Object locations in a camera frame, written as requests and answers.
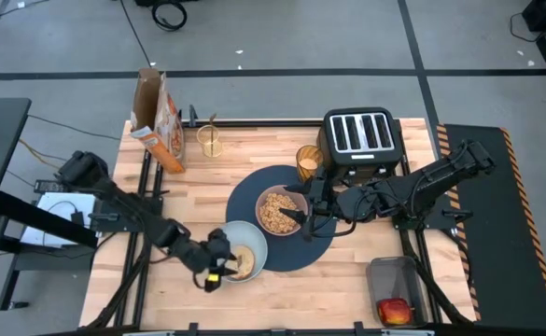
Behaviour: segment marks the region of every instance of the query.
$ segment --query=orange and black caution tape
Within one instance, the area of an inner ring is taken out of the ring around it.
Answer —
[[[437,125],[437,133],[439,137],[439,147],[441,148],[441,155],[447,156],[451,153],[449,148],[449,136],[447,135],[447,129],[444,128],[444,125]],[[447,191],[447,195],[451,201],[451,206],[454,209],[461,209],[459,205],[459,194],[457,193],[457,187],[452,187]],[[468,240],[466,238],[466,227],[463,222],[457,223],[457,235],[455,237],[465,248],[468,248]],[[463,265],[463,271],[466,276],[469,276],[469,262],[466,257],[466,254],[463,250],[459,250],[459,257],[461,258],[461,264]],[[469,286],[469,295],[471,296],[471,303],[474,307],[474,313],[476,313],[476,320],[480,321],[480,310],[478,308],[478,298],[476,298],[476,288],[473,283]]]
[[[538,231],[536,230],[536,223],[532,217],[532,211],[530,210],[529,201],[527,200],[527,193],[525,192],[524,182],[522,182],[522,175],[519,173],[519,166],[517,165],[517,160],[515,159],[515,153],[513,152],[513,145],[511,144],[511,137],[509,132],[501,128],[503,136],[505,138],[505,145],[507,145],[507,150],[509,151],[509,160],[511,161],[511,167],[513,169],[513,176],[517,180],[517,188],[519,190],[519,197],[522,201],[522,207],[524,208],[525,219],[527,223],[527,228],[530,231],[532,236],[532,244],[536,250],[536,257],[538,258],[538,264],[542,271],[542,278],[544,279],[544,286],[546,287],[546,259],[542,253],[542,246],[540,245],[540,239],[538,237]]]

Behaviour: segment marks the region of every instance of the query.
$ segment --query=toaster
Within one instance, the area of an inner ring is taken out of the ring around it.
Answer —
[[[333,182],[365,183],[388,176],[403,157],[400,126],[381,107],[330,110],[316,142]]]

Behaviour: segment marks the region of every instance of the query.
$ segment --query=butcher block table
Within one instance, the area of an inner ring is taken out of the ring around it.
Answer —
[[[400,123],[411,170],[434,161],[425,120],[400,119]],[[298,149],[315,145],[318,127],[219,127],[224,151],[215,159],[202,154],[197,129],[184,132],[187,171],[164,175],[162,189],[169,192],[163,195],[162,215],[182,222],[192,239],[200,241],[225,223],[227,200],[237,184],[260,168],[295,166]],[[143,155],[142,144],[130,137],[128,121],[113,176],[123,190],[137,191]],[[346,226],[339,222],[337,231]],[[461,314],[475,320],[457,246],[438,231],[425,235],[437,283]],[[98,316],[118,288],[128,239],[128,233],[119,233],[96,253],[81,326]],[[364,328],[380,328],[365,270],[374,258],[402,255],[399,233],[390,218],[381,218],[334,238],[325,254],[303,269],[288,273],[263,270],[242,284],[224,282],[213,293],[196,288],[191,272],[177,259],[169,259],[149,267],[141,329],[188,329],[191,322],[199,323],[199,329],[352,329],[356,321]],[[151,258],[161,257],[153,248]],[[124,324],[132,320],[134,291],[135,287],[128,295]]]

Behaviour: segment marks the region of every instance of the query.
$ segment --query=black round placemat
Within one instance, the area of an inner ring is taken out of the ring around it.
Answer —
[[[312,242],[303,240],[300,231],[289,236],[279,237],[266,232],[256,219],[256,201],[260,194],[277,185],[300,183],[295,167],[275,165],[262,168],[235,187],[227,202],[227,221],[244,220],[259,228],[269,247],[269,256],[264,269],[277,272],[295,271],[315,262],[329,248],[332,238],[313,238]],[[337,221],[332,220],[319,233],[335,232]]]

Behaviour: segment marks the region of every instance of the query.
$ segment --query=red apple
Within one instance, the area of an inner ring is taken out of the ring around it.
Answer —
[[[412,309],[404,299],[380,300],[377,307],[378,315],[385,325],[403,326],[412,323]]]

